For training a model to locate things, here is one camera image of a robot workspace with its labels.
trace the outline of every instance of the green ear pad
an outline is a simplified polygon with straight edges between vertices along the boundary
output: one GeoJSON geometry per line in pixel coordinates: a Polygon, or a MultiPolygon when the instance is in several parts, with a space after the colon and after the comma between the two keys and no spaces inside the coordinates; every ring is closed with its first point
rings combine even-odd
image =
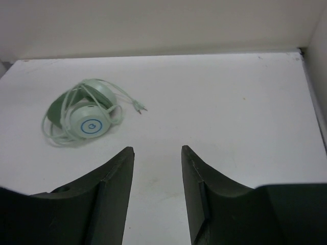
{"type": "MultiPolygon", "coordinates": [[[[109,109],[113,105],[117,104],[116,96],[111,91],[110,88],[103,85],[101,82],[97,81],[96,79],[90,79],[86,83],[83,84],[85,88],[96,98],[96,100],[104,105],[106,109],[109,109]]],[[[93,102],[93,99],[89,96],[89,94],[82,90],[84,97],[93,102]]]]}
{"type": "MultiPolygon", "coordinates": [[[[61,117],[61,106],[62,103],[66,97],[66,93],[63,93],[59,98],[57,98],[49,107],[48,112],[46,113],[46,116],[48,117],[49,121],[52,122],[55,126],[61,129],[60,124],[60,117],[61,117]]],[[[68,96],[68,102],[71,101],[73,97],[73,92],[71,92],[68,96]]],[[[76,93],[76,96],[72,102],[72,105],[76,104],[77,102],[81,101],[84,98],[83,93],[81,92],[81,89],[78,90],[76,93]]]]}

